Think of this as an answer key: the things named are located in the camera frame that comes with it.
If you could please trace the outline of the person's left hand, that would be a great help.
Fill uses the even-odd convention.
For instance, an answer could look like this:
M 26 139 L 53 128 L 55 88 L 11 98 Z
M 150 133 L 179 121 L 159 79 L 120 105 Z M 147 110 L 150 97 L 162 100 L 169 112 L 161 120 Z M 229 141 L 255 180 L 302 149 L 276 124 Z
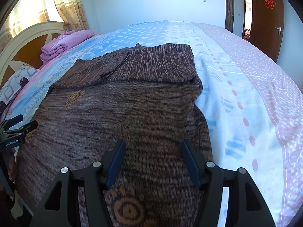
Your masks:
M 8 163 L 8 176 L 11 181 L 14 181 L 16 175 L 16 160 L 14 154 L 15 154 L 15 148 L 11 149 L 9 163 Z

